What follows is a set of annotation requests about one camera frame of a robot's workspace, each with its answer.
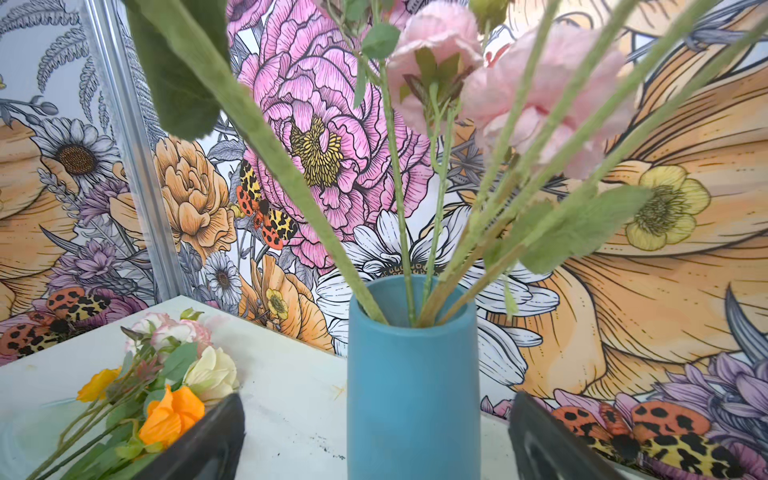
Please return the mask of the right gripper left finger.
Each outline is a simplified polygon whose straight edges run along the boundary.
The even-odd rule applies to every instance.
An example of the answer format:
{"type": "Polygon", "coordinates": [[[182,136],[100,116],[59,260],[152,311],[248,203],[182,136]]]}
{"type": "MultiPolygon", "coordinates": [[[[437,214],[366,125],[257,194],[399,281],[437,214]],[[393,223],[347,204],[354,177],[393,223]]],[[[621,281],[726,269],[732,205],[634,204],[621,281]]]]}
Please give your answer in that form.
{"type": "Polygon", "coordinates": [[[232,480],[245,440],[245,412],[233,393],[220,401],[168,450],[129,479],[232,480]]]}

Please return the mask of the pink rose flower stem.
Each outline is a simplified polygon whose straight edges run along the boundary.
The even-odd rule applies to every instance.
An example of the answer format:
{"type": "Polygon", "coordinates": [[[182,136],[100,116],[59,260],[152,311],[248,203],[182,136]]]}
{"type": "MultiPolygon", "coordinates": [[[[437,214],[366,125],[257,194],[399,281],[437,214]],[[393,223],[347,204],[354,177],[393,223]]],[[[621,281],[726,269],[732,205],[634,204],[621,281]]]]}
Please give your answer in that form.
{"type": "Polygon", "coordinates": [[[434,2],[412,16],[381,73],[385,97],[414,130],[428,135],[432,163],[445,170],[459,120],[473,124],[486,167],[467,224],[442,269],[429,255],[426,279],[406,293],[406,323],[443,323],[440,306],[465,272],[482,261],[476,295],[514,264],[542,274],[567,258],[595,250],[638,205],[609,207],[591,187],[568,201],[593,208],[593,220],[568,219],[538,198],[552,177],[599,178],[606,141],[629,123],[633,85],[615,39],[636,10],[613,6],[600,27],[560,19],[547,3],[540,23],[485,59],[484,44],[504,8],[494,1],[467,6],[434,2]]]}

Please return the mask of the cream ranunculus flower stem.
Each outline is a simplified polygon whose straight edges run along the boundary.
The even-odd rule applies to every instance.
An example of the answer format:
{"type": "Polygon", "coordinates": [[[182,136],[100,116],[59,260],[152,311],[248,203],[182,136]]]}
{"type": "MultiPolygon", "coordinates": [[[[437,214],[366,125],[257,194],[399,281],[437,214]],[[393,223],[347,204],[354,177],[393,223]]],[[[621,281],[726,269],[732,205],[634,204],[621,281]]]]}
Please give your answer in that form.
{"type": "Polygon", "coordinates": [[[222,348],[208,346],[189,366],[181,386],[188,387],[205,407],[213,407],[239,390],[237,366],[222,348]]]}

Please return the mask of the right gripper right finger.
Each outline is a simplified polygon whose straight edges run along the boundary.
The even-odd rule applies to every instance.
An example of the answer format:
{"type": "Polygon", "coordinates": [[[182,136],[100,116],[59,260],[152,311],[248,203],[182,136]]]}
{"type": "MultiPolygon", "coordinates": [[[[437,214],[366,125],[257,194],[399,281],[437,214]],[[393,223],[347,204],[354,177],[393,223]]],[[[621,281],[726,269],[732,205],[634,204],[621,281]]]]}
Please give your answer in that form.
{"type": "Polygon", "coordinates": [[[526,393],[508,409],[508,435],[519,479],[624,479],[526,393]]]}

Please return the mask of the large orange-yellow flower stem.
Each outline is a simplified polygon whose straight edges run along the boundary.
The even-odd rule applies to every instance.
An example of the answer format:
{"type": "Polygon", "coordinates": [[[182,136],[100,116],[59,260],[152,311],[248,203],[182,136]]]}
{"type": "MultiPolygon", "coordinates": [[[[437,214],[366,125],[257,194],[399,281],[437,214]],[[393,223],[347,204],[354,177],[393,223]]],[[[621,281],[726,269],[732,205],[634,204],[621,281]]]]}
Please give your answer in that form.
{"type": "Polygon", "coordinates": [[[108,417],[104,438],[64,474],[66,479],[132,479],[205,415],[204,403],[186,386],[152,393],[144,406],[128,404],[108,417]]]}

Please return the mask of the teal ceramic vase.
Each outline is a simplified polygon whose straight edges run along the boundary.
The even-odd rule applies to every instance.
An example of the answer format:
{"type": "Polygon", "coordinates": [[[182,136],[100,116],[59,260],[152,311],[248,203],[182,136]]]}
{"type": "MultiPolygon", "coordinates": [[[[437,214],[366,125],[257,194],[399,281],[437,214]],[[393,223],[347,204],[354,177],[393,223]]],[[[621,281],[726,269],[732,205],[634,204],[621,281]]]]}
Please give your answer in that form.
{"type": "Polygon", "coordinates": [[[414,328],[403,276],[368,287],[386,316],[349,302],[347,476],[478,479],[481,476],[477,307],[414,328]]]}

